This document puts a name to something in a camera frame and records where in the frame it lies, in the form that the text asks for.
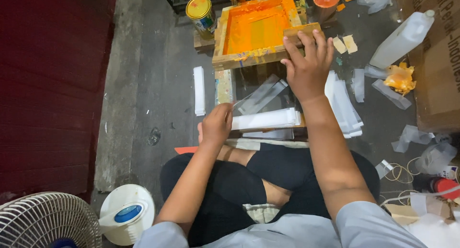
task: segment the hand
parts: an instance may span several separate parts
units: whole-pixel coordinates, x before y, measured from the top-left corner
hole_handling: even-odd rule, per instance
[[[233,121],[233,105],[219,104],[203,120],[203,140],[200,145],[220,146],[227,140]]]
[[[287,69],[287,82],[295,96],[302,104],[324,95],[324,86],[334,56],[332,38],[327,43],[318,30],[313,30],[315,39],[308,37],[302,31],[297,36],[305,46],[305,58],[297,47],[287,37],[283,38],[286,50],[291,60],[283,59],[281,63]]]

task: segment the concrete floor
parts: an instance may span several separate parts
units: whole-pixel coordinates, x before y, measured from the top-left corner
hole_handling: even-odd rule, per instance
[[[334,62],[332,67],[347,81],[351,101],[364,122],[363,135],[348,140],[348,145],[374,165],[385,159],[405,166],[427,147],[411,143],[404,154],[391,147],[406,124],[416,125],[412,93],[407,98],[413,105],[401,110],[371,86],[375,79],[365,78],[364,103],[355,103],[349,85],[353,69],[364,68],[377,46],[399,25],[396,6],[372,16],[367,9],[348,2],[337,13],[339,24],[324,31],[332,37],[353,34],[359,49],[353,54],[336,52],[343,65]],[[206,110],[214,107],[212,56],[196,53],[193,26],[187,17],[176,16],[166,0],[117,0],[115,23],[92,207],[99,213],[110,191],[135,183],[152,193],[158,213],[163,205],[158,181],[162,165],[176,155],[174,147],[198,144],[196,126],[203,118],[194,114],[196,66],[203,66],[205,72]],[[381,185],[385,198],[411,189],[411,184],[386,179]]]

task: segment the gold paint can lid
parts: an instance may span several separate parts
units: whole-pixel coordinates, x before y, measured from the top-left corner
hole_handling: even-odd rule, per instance
[[[205,17],[211,9],[211,0],[190,0],[185,8],[185,13],[191,19],[197,20]]]

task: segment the black pants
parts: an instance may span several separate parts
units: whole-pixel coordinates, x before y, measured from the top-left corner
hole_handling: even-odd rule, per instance
[[[375,167],[356,152],[351,152],[369,190],[376,200],[380,180]],[[166,200],[179,180],[192,153],[172,158],[160,174],[161,194]],[[214,242],[255,222],[242,204],[265,204],[262,179],[292,191],[289,201],[272,222],[285,214],[317,215],[330,219],[316,180],[310,149],[293,149],[262,143],[244,167],[238,163],[216,161],[203,202],[189,232],[190,247]]]

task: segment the light blue shirt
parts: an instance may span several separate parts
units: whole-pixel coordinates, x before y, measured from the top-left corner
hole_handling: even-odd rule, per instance
[[[134,248],[189,248],[182,229],[162,222],[145,230]],[[335,224],[313,215],[287,214],[277,222],[255,224],[204,248],[426,248],[377,204],[352,202]]]

